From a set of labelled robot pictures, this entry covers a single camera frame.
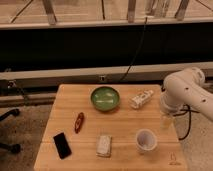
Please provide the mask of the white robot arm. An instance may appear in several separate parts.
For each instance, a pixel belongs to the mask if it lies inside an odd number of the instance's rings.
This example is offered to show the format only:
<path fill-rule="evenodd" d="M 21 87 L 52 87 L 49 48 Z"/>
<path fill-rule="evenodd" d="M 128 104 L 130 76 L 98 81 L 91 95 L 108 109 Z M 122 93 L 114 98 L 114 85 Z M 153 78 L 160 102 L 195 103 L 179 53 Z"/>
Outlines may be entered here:
<path fill-rule="evenodd" d="M 205 75 L 197 67 L 186 68 L 165 77 L 160 95 L 161 128 L 168 129 L 173 117 L 189 105 L 213 122 L 213 93 L 203 88 Z"/>

